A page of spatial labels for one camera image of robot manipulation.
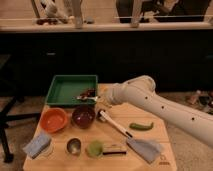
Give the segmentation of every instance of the small metal bowl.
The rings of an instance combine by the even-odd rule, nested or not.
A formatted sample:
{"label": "small metal bowl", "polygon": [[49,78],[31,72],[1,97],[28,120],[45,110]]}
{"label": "small metal bowl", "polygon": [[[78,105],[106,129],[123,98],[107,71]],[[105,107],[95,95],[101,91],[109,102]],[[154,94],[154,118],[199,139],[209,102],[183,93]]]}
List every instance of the small metal bowl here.
{"label": "small metal bowl", "polygon": [[81,153],[81,141],[78,138],[72,138],[67,142],[67,151],[75,156]]}

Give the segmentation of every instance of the orange bowl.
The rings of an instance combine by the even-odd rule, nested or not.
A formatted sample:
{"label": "orange bowl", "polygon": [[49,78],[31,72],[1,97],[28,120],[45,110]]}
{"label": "orange bowl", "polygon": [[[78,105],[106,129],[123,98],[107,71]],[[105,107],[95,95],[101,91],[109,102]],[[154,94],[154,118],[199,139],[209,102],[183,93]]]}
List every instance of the orange bowl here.
{"label": "orange bowl", "polygon": [[64,128],[67,122],[68,115],[63,109],[50,108],[42,114],[40,126],[44,131],[54,133]]}

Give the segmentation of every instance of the green vegetable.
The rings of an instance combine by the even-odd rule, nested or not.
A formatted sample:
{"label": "green vegetable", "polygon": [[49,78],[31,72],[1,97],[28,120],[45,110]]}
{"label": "green vegetable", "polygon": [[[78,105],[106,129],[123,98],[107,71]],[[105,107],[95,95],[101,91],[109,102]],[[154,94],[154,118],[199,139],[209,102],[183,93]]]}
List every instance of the green vegetable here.
{"label": "green vegetable", "polygon": [[154,127],[154,123],[152,122],[150,125],[141,125],[141,124],[133,122],[133,123],[129,124],[129,127],[131,129],[135,129],[135,130],[139,130],[139,131],[147,131]]}

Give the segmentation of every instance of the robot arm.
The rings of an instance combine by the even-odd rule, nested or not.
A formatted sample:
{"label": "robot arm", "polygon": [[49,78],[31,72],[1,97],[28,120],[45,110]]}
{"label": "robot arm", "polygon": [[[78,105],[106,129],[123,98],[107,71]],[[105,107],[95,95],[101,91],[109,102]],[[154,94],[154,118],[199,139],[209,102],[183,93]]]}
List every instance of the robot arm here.
{"label": "robot arm", "polygon": [[58,18],[62,23],[68,23],[68,16],[58,10],[55,2],[52,0],[40,0],[40,3],[42,4],[48,18]]}
{"label": "robot arm", "polygon": [[213,117],[158,96],[155,82],[149,76],[114,84],[107,90],[105,98],[112,105],[128,102],[149,111],[213,147]]}

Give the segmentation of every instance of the brush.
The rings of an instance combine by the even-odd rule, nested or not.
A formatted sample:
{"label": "brush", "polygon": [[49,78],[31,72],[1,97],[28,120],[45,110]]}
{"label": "brush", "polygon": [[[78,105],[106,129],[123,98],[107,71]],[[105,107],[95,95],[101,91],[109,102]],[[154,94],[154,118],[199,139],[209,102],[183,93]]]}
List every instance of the brush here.
{"label": "brush", "polygon": [[98,111],[97,117],[101,121],[108,121],[111,125],[113,125],[117,130],[119,130],[126,137],[128,138],[133,137],[123,126],[115,122],[103,109]]}

